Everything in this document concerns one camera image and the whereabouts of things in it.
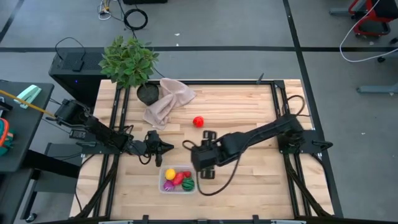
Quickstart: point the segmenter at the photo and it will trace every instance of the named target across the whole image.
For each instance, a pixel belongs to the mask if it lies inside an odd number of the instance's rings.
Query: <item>potted plant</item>
[[[116,82],[119,88],[139,86],[137,96],[149,106],[159,99],[158,87],[148,83],[149,76],[154,74],[154,62],[158,61],[158,56],[137,39],[131,37],[124,43],[123,36],[118,36],[111,46],[105,48],[103,60],[98,65],[102,68],[101,73],[112,83]]]

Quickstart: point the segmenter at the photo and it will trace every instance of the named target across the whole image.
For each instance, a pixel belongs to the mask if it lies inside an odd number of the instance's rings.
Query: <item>yellow stick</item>
[[[25,105],[27,105],[27,106],[29,106],[29,107],[35,109],[35,110],[38,110],[38,111],[40,111],[40,112],[42,112],[42,113],[45,113],[45,114],[47,114],[47,115],[49,115],[49,116],[55,118],[54,114],[52,114],[52,113],[50,113],[50,112],[48,112],[48,111],[46,111],[46,110],[43,110],[42,108],[39,108],[38,106],[32,105],[32,104],[30,104],[30,103],[28,103],[28,102],[26,102],[26,101],[24,101],[24,100],[21,100],[20,98],[14,96],[14,95],[12,95],[12,94],[9,94],[8,92],[6,92],[6,91],[4,91],[4,90],[0,90],[0,93],[4,94],[4,95],[6,95],[6,96],[8,96],[8,97],[10,97],[10,98],[12,98],[12,99],[14,99],[14,100],[17,100],[17,101],[19,101],[19,102],[21,102],[21,103],[23,103],[23,104],[25,104]]]

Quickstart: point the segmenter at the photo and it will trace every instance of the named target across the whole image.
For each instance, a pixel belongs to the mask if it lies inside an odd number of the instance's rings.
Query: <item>toy fruit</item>
[[[196,118],[193,119],[193,125],[195,125],[197,128],[203,127],[205,123],[205,119],[201,116],[197,116]]]
[[[9,129],[9,123],[4,118],[0,118],[0,156],[12,148],[14,132]]]
[[[166,180],[172,180],[175,177],[175,170],[174,169],[167,169],[164,175]]]
[[[182,182],[182,189],[184,191],[191,191],[195,188],[195,182],[192,178],[185,178]]]
[[[172,191],[172,190],[174,190],[174,184],[173,184],[173,182],[171,182],[170,180],[166,181],[166,183],[164,183],[164,185],[163,185],[163,189],[164,189],[165,191]]]
[[[191,172],[190,171],[184,171],[184,176],[185,177],[191,177]]]
[[[183,179],[184,179],[184,173],[183,172],[177,173],[173,179],[174,186],[180,185]]]

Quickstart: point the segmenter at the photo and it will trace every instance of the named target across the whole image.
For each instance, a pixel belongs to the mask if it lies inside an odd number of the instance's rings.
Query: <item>clear plastic tray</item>
[[[175,186],[173,191],[165,191],[163,189],[163,185],[167,181],[165,178],[165,172],[167,169],[174,169],[176,172],[190,171],[192,174],[192,179],[195,182],[193,190],[186,192],[184,191],[184,189],[182,189],[182,186],[180,184],[178,186]],[[197,191],[196,172],[194,168],[190,165],[162,166],[159,171],[159,191],[163,194],[194,194]]]

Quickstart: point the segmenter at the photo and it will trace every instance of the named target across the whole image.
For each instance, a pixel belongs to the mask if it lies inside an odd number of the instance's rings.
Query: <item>yellow lemon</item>
[[[175,170],[174,169],[167,169],[165,173],[165,177],[167,180],[172,180],[175,177]]]

